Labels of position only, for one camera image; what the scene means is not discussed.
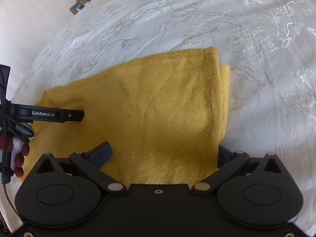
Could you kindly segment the gloved left hand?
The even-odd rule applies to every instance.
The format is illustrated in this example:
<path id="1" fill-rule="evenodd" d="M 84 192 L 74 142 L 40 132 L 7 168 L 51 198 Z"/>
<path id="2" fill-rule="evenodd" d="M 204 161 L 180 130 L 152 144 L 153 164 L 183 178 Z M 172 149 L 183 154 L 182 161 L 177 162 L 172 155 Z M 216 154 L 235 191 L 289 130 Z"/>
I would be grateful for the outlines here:
<path id="1" fill-rule="evenodd" d="M 1 184 L 9 183 L 13 175 L 18 178 L 24 175 L 23 165 L 29 152 L 28 143 L 1 131 Z"/>

